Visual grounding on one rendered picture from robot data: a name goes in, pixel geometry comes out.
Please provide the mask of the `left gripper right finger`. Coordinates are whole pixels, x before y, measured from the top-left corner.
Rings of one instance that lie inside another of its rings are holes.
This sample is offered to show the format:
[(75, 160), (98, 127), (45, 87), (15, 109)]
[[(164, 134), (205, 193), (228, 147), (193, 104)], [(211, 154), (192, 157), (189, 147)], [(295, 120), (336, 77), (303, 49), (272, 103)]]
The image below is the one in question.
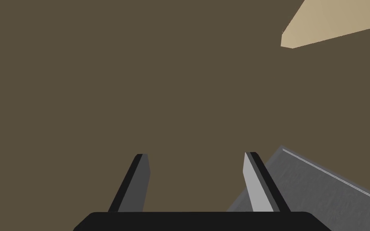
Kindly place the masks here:
[(256, 152), (244, 154), (243, 176), (254, 212), (291, 211)]

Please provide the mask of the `grey flat panel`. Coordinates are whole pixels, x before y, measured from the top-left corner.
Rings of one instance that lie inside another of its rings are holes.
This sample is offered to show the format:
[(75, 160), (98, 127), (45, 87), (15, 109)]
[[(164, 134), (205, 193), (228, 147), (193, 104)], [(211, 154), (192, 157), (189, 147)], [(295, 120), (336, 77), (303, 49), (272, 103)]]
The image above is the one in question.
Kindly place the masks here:
[[(284, 146), (264, 163), (291, 215), (309, 215), (330, 231), (370, 231), (370, 192)], [(229, 212), (253, 211), (247, 187)]]

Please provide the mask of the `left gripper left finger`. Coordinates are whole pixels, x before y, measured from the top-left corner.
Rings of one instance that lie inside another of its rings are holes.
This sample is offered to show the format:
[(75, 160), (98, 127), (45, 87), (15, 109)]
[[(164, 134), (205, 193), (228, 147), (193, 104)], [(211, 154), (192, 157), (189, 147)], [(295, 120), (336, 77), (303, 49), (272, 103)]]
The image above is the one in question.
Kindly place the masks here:
[(148, 154), (137, 154), (108, 212), (143, 212), (149, 180), (150, 165)]

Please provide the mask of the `beige block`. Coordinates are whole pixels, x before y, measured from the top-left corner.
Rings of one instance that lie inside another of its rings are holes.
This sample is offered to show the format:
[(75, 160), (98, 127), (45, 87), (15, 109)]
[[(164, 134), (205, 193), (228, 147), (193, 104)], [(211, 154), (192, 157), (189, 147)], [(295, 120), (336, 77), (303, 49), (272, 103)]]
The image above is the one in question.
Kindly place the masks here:
[(370, 0), (304, 0), (282, 34), (297, 48), (370, 29)]

